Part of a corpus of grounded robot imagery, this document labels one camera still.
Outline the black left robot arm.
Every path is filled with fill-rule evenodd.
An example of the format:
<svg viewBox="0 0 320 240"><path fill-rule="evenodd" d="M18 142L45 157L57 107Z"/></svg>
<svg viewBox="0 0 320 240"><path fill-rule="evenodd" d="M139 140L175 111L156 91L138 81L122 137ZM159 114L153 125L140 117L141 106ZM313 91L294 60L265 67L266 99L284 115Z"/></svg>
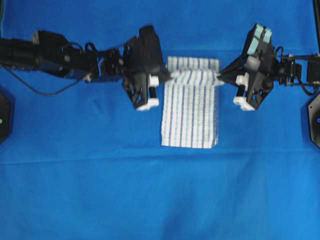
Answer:
<svg viewBox="0 0 320 240"><path fill-rule="evenodd" d="M38 30L27 40L0 40L0 65L8 71L43 72L86 83L117 82L137 111L159 105L156 88L171 79L163 61L160 39L153 26L139 29L126 43L97 50L81 46L63 35Z"/></svg>

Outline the white and grey left gripper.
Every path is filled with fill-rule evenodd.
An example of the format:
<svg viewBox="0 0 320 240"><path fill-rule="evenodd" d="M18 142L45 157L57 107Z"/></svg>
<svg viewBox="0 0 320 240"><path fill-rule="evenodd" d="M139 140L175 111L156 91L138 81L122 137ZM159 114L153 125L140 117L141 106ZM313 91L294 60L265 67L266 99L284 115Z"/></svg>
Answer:
<svg viewBox="0 0 320 240"><path fill-rule="evenodd" d="M157 106L159 101L156 95L149 101L150 75L158 69L149 70L141 65L138 54L138 37L132 38L124 45L123 52L124 70L122 87L127 93L132 105L137 111L147 111ZM167 69L157 73L159 82L167 82L172 79L171 72Z"/></svg>

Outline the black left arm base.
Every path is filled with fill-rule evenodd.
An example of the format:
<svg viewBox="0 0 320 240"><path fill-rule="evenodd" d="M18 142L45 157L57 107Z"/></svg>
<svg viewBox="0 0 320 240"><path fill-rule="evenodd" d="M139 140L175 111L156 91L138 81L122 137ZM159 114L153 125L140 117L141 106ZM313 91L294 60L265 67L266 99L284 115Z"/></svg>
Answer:
<svg viewBox="0 0 320 240"><path fill-rule="evenodd" d="M0 143L2 144L13 131L15 97L4 87L0 87Z"/></svg>

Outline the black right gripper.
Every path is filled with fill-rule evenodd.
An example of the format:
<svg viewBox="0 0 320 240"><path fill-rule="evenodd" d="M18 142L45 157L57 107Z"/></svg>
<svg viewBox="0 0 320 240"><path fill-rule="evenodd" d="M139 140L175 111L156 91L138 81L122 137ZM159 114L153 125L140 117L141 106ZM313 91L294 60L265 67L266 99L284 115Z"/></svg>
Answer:
<svg viewBox="0 0 320 240"><path fill-rule="evenodd" d="M243 111L256 111L274 88L273 79L259 71L261 61L252 55L239 56L219 72L217 79L237 87L233 103Z"/></svg>

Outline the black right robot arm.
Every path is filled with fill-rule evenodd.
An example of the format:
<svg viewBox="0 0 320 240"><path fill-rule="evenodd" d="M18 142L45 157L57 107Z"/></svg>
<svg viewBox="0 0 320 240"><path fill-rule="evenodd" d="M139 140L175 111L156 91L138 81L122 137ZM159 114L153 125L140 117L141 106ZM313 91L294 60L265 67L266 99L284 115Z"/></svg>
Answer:
<svg viewBox="0 0 320 240"><path fill-rule="evenodd" d="M282 46L268 50L258 49L253 54L243 53L219 73L218 80L237 87L233 103L243 111L256 111L274 88L274 82L284 86L300 86L313 96L318 92L320 80L302 82L302 65L320 62L320 56L284 54Z"/></svg>

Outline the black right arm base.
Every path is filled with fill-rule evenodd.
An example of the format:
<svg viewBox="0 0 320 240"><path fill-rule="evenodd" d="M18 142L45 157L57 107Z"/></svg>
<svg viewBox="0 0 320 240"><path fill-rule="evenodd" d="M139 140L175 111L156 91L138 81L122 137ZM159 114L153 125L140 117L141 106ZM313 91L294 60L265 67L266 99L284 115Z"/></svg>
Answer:
<svg viewBox="0 0 320 240"><path fill-rule="evenodd" d="M318 94L307 106L310 140L320 147L320 95Z"/></svg>

